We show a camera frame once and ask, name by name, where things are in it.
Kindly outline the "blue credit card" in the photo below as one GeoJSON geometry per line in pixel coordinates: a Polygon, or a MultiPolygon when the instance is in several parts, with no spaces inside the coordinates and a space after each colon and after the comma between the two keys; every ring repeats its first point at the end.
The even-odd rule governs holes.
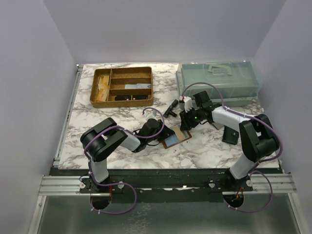
{"type": "Polygon", "coordinates": [[[167,138],[164,142],[165,142],[167,147],[171,147],[171,146],[177,144],[178,141],[179,140],[178,140],[177,136],[173,135],[173,136],[170,136],[169,138],[167,138]]]}

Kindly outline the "brown leather card holder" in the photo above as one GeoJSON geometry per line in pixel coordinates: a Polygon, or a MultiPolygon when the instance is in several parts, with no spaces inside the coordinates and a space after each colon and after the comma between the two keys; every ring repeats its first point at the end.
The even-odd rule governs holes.
{"type": "Polygon", "coordinates": [[[182,131],[180,127],[181,124],[176,124],[170,127],[170,130],[173,130],[174,134],[169,136],[162,142],[165,149],[171,148],[192,138],[192,135],[189,131],[182,131]]]}

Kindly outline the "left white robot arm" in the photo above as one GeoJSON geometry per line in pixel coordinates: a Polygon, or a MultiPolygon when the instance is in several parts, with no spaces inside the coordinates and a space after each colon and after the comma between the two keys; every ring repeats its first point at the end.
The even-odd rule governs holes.
{"type": "Polygon", "coordinates": [[[123,147],[132,153],[143,151],[152,141],[163,142],[175,134],[162,120],[149,119],[134,132],[128,132],[117,125],[112,118],[107,118],[87,130],[80,137],[85,155],[88,158],[90,186],[98,193],[108,187],[109,173],[107,158],[118,147],[123,147]]]}

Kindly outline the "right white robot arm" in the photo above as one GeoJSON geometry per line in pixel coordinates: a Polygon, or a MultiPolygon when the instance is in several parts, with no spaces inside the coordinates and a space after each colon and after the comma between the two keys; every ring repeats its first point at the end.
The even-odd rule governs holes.
{"type": "Polygon", "coordinates": [[[184,110],[180,112],[181,131],[189,131],[205,120],[210,124],[224,125],[239,133],[242,154],[226,170],[220,182],[222,188],[237,190],[241,187],[242,180],[263,158],[280,149],[279,138],[273,131],[269,118],[264,114],[248,116],[222,104],[213,104],[205,91],[195,94],[197,109],[193,107],[190,97],[180,96],[179,101],[184,103],[184,110]]]}

